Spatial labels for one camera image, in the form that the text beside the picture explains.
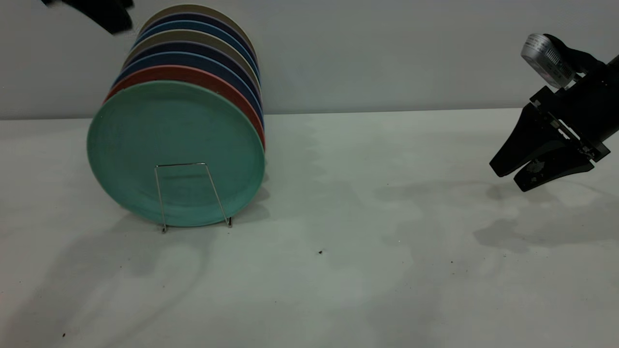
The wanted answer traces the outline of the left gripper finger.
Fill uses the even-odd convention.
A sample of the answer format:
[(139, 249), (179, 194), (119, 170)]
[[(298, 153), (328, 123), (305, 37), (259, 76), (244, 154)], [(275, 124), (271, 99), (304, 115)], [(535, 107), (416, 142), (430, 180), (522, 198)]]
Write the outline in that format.
[(133, 29), (128, 13), (132, 0), (43, 0), (45, 6), (64, 3), (90, 18), (110, 34), (120, 34)]

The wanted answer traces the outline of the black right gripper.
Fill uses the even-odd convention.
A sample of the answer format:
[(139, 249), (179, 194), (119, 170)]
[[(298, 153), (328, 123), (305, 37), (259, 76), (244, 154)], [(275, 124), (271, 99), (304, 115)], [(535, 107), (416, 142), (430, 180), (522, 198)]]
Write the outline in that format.
[[(495, 174), (504, 177), (524, 165), (514, 181), (527, 192), (564, 176), (591, 171), (590, 160), (601, 161), (610, 154), (603, 142), (618, 132), (618, 78), (615, 58), (570, 88), (552, 92), (544, 87), (535, 93), (489, 162)], [(575, 150), (564, 147), (564, 139)]]

